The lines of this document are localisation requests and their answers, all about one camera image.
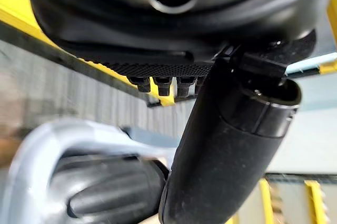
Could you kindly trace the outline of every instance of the black rubber grip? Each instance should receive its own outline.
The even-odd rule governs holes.
[[[262,90],[246,88],[227,63],[216,63],[176,152],[161,200],[162,223],[221,224],[239,209],[301,101],[291,80],[268,96]]]

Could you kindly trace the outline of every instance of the yellow shelf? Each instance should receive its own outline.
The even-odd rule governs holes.
[[[45,43],[48,43],[58,48],[52,41],[50,41],[42,33],[39,25],[37,24],[35,20],[29,0],[0,0],[0,21],[3,21],[39,40],[44,41]],[[132,85],[125,76],[122,76],[101,64],[94,64],[93,62],[87,62],[87,61],[84,61],[84,62],[91,65],[92,67],[95,67],[113,76],[114,78],[119,79],[122,82],[127,83],[128,85],[131,85],[137,88],[136,86]],[[158,87],[153,83],[153,80],[151,79],[151,92],[149,94],[158,98],[163,106],[174,105],[172,87],[171,87],[170,95],[168,97],[159,96]]]

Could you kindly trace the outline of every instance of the black plastic housing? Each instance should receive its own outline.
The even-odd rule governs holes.
[[[40,27],[58,46],[134,77],[206,76],[224,42],[303,37],[328,2],[241,0],[168,15],[118,0],[31,0]]]
[[[254,88],[228,63],[215,63],[174,157],[162,223],[225,223],[253,190],[301,101],[292,80]]]

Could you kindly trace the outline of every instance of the yellow metal frame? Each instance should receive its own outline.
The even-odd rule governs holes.
[[[260,190],[262,195],[265,224],[274,224],[274,213],[272,208],[272,199],[267,180],[260,180]]]
[[[305,181],[313,224],[327,224],[321,186],[317,181]]]
[[[42,33],[33,15],[33,11],[31,9],[31,4],[29,0],[0,0],[0,20],[39,40],[42,40],[58,48],[52,41],[50,41]],[[95,64],[93,62],[87,61],[85,62],[91,65],[92,67],[95,67],[113,76],[114,78],[117,78],[120,81],[123,81],[128,85],[137,88],[136,86],[132,85],[125,76],[122,76],[101,64]],[[172,87],[170,93],[171,94],[168,97],[159,96],[158,87],[154,84],[153,80],[151,79],[151,92],[149,94],[158,98],[163,106],[174,105]]]
[[[335,43],[337,45],[337,0],[330,1],[327,13],[330,20],[332,33],[335,37]]]

